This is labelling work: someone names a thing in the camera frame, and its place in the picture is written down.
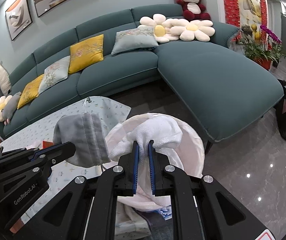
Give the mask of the white cloth towel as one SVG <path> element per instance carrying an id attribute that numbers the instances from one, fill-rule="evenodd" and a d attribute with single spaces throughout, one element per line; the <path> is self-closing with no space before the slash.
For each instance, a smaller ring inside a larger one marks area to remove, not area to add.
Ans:
<path id="1" fill-rule="evenodd" d="M 148 144 L 152 140 L 152 146 L 170 157 L 171 163 L 182 165 L 182 161 L 175 151 L 180 145 L 182 137 L 183 132 L 173 118 L 163 115 L 156 116 L 147 119 L 126 133 L 121 141 L 110 150 L 109 158 L 118 161 L 120 156 L 131 152 L 133 143 L 136 141 L 139 163 L 142 164 L 148 158 Z"/>

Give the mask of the grey cloth pouch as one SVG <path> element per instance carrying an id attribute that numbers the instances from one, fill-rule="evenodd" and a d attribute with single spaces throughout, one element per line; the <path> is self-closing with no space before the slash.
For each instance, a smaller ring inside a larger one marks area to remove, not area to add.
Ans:
<path id="1" fill-rule="evenodd" d="M 97 113 L 62 116 L 55 125 L 53 143 L 72 142 L 75 154 L 67 159 L 72 165 L 90 168 L 109 163 L 108 149 Z"/>

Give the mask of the red gold gift box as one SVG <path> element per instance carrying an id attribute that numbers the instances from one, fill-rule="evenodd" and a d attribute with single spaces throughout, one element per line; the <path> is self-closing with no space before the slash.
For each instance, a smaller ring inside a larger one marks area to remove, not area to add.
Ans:
<path id="1" fill-rule="evenodd" d="M 53 145 L 54 145 L 54 143 L 51 141 L 44 141 L 44 140 L 42 141 L 42 149 L 51 147 Z"/>

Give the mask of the blue white tissue box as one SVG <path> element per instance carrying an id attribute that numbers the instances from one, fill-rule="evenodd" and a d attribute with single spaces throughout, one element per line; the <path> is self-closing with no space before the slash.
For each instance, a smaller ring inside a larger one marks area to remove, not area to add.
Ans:
<path id="1" fill-rule="evenodd" d="M 172 207 L 171 207 L 171 205 L 157 209 L 157 212 L 163 217 L 164 220 L 172 219 Z"/>

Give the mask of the floral light blue tablecloth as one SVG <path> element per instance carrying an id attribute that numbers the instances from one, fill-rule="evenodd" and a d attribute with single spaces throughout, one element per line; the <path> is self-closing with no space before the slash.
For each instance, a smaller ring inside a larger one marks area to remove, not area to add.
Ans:
<path id="1" fill-rule="evenodd" d="M 98 166 L 109 163 L 106 135 L 123 123 L 131 108 L 102 96 L 91 96 L 56 111 L 15 133 L 0 145 L 4 152 L 19 148 L 43 148 L 44 141 L 54 144 L 72 142 L 75 150 L 52 166 L 48 190 L 22 215 L 27 223 L 75 177 L 97 176 Z"/>

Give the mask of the grey plush toy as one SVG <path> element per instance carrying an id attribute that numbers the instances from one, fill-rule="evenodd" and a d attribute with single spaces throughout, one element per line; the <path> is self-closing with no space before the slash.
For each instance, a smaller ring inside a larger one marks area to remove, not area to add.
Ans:
<path id="1" fill-rule="evenodd" d="M 17 110 L 20 97 L 21 97 L 21 92 L 17 92 L 14 95 L 9 95 L 5 99 L 6 105 L 2 110 L 2 118 L 5 126 L 10 123 L 10 120 L 12 119 L 14 112 Z"/>

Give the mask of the yellow embroidered cushion left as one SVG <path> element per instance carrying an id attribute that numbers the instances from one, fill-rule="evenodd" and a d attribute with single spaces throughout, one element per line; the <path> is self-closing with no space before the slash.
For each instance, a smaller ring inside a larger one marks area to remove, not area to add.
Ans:
<path id="1" fill-rule="evenodd" d="M 40 83 L 43 80 L 43 77 L 44 77 L 44 74 L 38 76 L 36 79 L 34 79 L 33 81 L 31 81 L 25 86 L 20 96 L 17 109 L 22 108 L 24 105 L 30 103 L 31 101 L 33 101 L 35 98 L 38 97 L 39 95 L 38 90 L 40 87 Z"/>

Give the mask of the white panda plush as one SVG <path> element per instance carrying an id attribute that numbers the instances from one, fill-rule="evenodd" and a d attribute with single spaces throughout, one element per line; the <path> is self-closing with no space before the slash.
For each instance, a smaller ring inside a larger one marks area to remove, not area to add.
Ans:
<path id="1" fill-rule="evenodd" d="M 0 89 L 4 96 L 7 96 L 12 89 L 12 85 L 9 79 L 9 74 L 1 64 L 0 64 Z"/>

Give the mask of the light blue cushion right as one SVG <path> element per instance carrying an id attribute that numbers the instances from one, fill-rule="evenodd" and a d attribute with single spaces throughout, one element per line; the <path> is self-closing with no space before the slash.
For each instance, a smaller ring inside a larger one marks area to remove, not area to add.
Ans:
<path id="1" fill-rule="evenodd" d="M 143 26 L 117 32 L 111 55 L 157 46 L 153 27 Z"/>

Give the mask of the white flower pillow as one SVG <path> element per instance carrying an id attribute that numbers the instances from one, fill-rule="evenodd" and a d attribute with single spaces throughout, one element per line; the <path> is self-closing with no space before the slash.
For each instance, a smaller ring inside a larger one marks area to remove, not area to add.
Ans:
<path id="1" fill-rule="evenodd" d="M 173 36 L 170 32 L 172 28 L 172 18 L 166 18 L 163 14 L 154 14 L 152 18 L 143 16 L 139 22 L 140 27 L 152 27 L 154 31 L 154 37 L 159 44 L 167 43 L 170 41 L 177 41 L 178 36 Z"/>
<path id="2" fill-rule="evenodd" d="M 182 41 L 197 40 L 200 42 L 209 42 L 210 37 L 214 36 L 214 24 L 210 20 L 193 20 L 189 22 L 186 19 L 172 19 L 170 34 L 178 37 Z"/>

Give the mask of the yellow embroidered cushion centre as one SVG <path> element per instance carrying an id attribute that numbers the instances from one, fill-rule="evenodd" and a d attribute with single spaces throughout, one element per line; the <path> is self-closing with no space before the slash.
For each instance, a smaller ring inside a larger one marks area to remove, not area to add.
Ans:
<path id="1" fill-rule="evenodd" d="M 101 34 L 70 46 L 68 74 L 74 74 L 92 64 L 103 61 L 103 41 L 104 35 Z"/>

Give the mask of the light blue cushion left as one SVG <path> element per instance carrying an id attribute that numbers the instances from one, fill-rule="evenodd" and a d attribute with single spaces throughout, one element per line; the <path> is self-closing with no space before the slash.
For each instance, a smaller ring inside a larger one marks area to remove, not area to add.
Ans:
<path id="1" fill-rule="evenodd" d="M 67 79 L 69 65 L 70 65 L 70 56 L 66 56 L 48 66 L 44 70 L 44 76 L 40 83 L 38 93 L 41 94 L 45 90 L 59 83 L 60 81 Z"/>

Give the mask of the red white teddy bear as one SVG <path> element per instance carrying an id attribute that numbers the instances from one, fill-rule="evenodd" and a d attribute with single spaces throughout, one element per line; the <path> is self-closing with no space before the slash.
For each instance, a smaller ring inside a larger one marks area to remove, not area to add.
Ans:
<path id="1" fill-rule="evenodd" d="M 188 21 L 211 20 L 201 0 L 176 0 L 176 3 L 182 6 L 183 16 Z"/>

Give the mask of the potted orchid plant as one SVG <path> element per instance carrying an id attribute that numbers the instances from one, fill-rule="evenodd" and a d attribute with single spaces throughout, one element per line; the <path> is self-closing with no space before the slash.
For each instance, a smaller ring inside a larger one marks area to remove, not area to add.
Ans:
<path id="1" fill-rule="evenodd" d="M 266 25 L 242 30 L 240 43 L 244 56 L 259 64 L 265 70 L 272 65 L 278 66 L 282 57 L 286 57 L 286 49 L 282 41 Z"/>

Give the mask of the red patterned wall panel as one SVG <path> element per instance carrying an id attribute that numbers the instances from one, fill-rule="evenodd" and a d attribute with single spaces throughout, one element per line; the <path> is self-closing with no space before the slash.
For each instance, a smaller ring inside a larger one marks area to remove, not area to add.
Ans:
<path id="1" fill-rule="evenodd" d="M 223 0 L 225 10 L 225 22 L 240 27 L 240 10 L 238 0 Z"/>

